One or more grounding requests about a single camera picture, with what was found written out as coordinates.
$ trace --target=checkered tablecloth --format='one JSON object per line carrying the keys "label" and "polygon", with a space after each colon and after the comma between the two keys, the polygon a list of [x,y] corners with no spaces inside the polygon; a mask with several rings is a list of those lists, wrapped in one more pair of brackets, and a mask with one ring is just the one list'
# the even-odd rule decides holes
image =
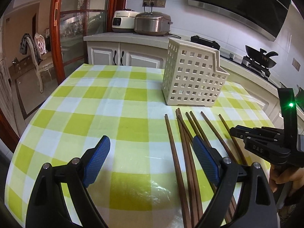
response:
{"label": "checkered tablecloth", "polygon": [[[165,104],[162,79],[161,69],[84,64],[52,93],[22,135],[7,176],[5,204],[22,226],[25,226],[28,201],[41,166],[45,162],[62,165],[81,157],[107,135],[111,140],[110,153],[88,192],[108,226],[182,227],[165,114],[171,122],[187,185],[185,165],[176,107]],[[218,114],[230,127],[272,124],[250,95],[239,84],[229,81],[232,80],[228,79],[214,107],[180,109],[183,114],[194,112],[212,146],[226,156],[200,115],[200,111],[204,111],[239,158]],[[268,171],[268,163],[245,150],[244,154],[250,164],[259,161]],[[194,158],[205,210],[213,193]],[[65,184],[63,191],[72,220],[79,224]]]}

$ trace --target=dining table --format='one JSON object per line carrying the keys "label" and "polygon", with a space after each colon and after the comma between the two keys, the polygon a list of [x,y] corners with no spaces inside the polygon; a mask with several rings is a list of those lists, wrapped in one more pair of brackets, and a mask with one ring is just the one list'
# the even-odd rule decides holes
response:
{"label": "dining table", "polygon": [[[96,146],[103,135],[110,138],[110,152],[87,191],[110,228],[183,227],[181,204],[173,157],[165,122],[168,114],[186,190],[186,169],[175,110],[166,105],[162,92],[163,69],[81,65],[48,97],[24,133],[10,163],[5,204],[13,217],[25,227],[29,198],[37,175],[46,162],[52,166],[67,164]],[[267,115],[247,91],[233,79],[227,79],[213,107],[179,106],[188,127],[185,112],[192,111],[221,156],[227,153],[207,125],[203,111],[238,160],[240,157],[229,127],[273,127]],[[244,149],[251,165],[259,162],[269,176],[270,164]],[[210,184],[194,155],[203,210],[213,196]],[[71,219],[81,224],[69,189],[62,184]],[[238,201],[241,184],[234,197]]]}

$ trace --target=dark floor border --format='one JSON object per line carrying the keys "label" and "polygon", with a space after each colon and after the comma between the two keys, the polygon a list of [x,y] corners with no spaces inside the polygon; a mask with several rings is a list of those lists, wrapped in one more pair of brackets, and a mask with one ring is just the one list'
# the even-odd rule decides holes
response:
{"label": "dark floor border", "polygon": [[15,79],[15,86],[16,86],[17,98],[18,98],[20,109],[21,109],[21,113],[22,113],[23,119],[25,120],[31,114],[33,114],[36,110],[38,110],[42,106],[42,104],[44,103],[44,101],[41,104],[39,104],[37,107],[35,107],[29,114],[27,114],[26,111],[25,111],[22,99],[21,99],[21,95],[20,95],[20,91],[19,91],[19,88],[18,88],[17,79]]}

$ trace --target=beige basket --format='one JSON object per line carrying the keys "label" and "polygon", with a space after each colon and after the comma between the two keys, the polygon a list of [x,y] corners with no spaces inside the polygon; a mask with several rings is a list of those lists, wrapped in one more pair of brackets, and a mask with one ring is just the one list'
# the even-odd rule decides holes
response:
{"label": "beige basket", "polygon": [[169,40],[162,87],[167,105],[211,107],[228,76],[220,67],[218,50],[180,39]]}

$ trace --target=person's hand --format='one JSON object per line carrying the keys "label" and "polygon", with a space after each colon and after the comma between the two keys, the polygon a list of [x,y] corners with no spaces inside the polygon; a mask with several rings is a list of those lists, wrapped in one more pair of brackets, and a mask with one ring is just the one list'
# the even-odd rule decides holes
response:
{"label": "person's hand", "polygon": [[291,196],[298,189],[304,186],[304,168],[290,167],[280,174],[273,165],[270,167],[269,186],[273,192],[278,189],[278,184],[292,181],[292,187],[288,194]]}

